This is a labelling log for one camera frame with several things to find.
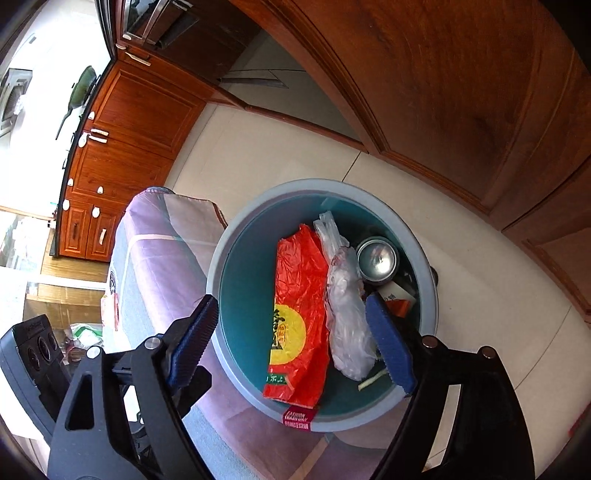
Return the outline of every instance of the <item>plastic bag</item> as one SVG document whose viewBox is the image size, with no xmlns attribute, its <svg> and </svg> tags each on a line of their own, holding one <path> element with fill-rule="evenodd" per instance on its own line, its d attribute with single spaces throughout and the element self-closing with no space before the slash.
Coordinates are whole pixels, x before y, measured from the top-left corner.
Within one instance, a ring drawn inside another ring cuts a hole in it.
<svg viewBox="0 0 591 480">
<path fill-rule="evenodd" d="M 314 229 L 329 264 L 326 280 L 326 326 L 335 367 L 346 377 L 361 381 L 376 361 L 376 345 L 365 320 L 361 299 L 363 282 L 355 249 L 339 234 L 331 212 L 321 213 Z"/>
<path fill-rule="evenodd" d="M 100 324 L 72 323 L 70 329 L 76 347 L 88 350 L 91 346 L 103 345 L 103 332 Z"/>
<path fill-rule="evenodd" d="M 324 291 L 328 265 L 307 225 L 277 245 L 273 343 L 263 397 L 313 408 L 329 366 Z"/>
</svg>

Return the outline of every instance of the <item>white floor tile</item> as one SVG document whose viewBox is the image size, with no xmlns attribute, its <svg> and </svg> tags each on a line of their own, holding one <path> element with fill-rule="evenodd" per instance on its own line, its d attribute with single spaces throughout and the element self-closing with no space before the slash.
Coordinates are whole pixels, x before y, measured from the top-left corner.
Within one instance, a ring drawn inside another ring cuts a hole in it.
<svg viewBox="0 0 591 480">
<path fill-rule="evenodd" d="M 389 204 L 437 269 L 437 336 L 454 349 L 493 346 L 518 385 L 568 312 L 564 294 L 498 231 L 409 174 L 362 153 L 345 182 Z"/>
<path fill-rule="evenodd" d="M 591 330 L 574 308 L 516 392 L 539 475 L 560 453 L 569 428 L 591 402 Z"/>
<path fill-rule="evenodd" d="M 342 180 L 358 150 L 262 115 L 218 106 L 174 186 L 216 202 L 232 219 L 265 190 L 290 180 Z"/>
</svg>

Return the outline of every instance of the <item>yellow circle logo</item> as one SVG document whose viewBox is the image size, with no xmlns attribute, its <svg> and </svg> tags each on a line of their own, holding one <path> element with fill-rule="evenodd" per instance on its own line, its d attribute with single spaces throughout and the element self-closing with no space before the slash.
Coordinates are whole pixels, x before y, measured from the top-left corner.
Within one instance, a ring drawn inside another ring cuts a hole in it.
<svg viewBox="0 0 591 480">
<path fill-rule="evenodd" d="M 283 365 L 297 357 L 306 343 L 306 324 L 301 315 L 287 305 L 275 305 L 271 365 Z"/>
</svg>

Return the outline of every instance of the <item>trash bin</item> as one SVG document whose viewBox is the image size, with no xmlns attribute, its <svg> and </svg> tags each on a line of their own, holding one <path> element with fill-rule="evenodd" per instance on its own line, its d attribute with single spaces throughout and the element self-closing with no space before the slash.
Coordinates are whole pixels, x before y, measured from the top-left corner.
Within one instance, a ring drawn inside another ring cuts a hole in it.
<svg viewBox="0 0 591 480">
<path fill-rule="evenodd" d="M 437 329 L 437 290 L 429 263 L 413 233 L 389 206 L 364 190 L 333 180 L 296 180 L 267 190 L 222 235 L 207 276 L 207 292 L 220 305 L 212 337 L 220 363 L 244 397 L 277 421 L 282 421 L 288 405 L 261 394 L 272 342 L 277 242 L 294 234 L 300 223 L 311 225 L 327 210 L 352 246 L 381 235 L 398 247 L 401 264 L 412 268 L 418 285 L 417 303 L 408 320 L 422 335 L 435 334 Z M 358 382 L 329 367 L 310 428 L 338 432 L 358 427 L 403 398 L 402 388 L 387 375 L 359 391 Z"/>
</svg>

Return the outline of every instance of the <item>clear plastic bag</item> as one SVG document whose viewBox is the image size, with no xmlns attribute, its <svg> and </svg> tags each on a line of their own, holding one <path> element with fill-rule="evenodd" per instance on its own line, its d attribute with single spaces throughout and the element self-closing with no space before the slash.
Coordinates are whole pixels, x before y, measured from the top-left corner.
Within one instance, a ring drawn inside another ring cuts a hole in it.
<svg viewBox="0 0 591 480">
<path fill-rule="evenodd" d="M 326 281 L 326 326 L 335 367 L 346 377 L 361 381 L 376 361 L 376 345 L 365 320 L 361 299 L 363 282 L 355 249 L 339 234 L 331 212 L 321 213 L 314 229 L 329 265 Z"/>
</svg>

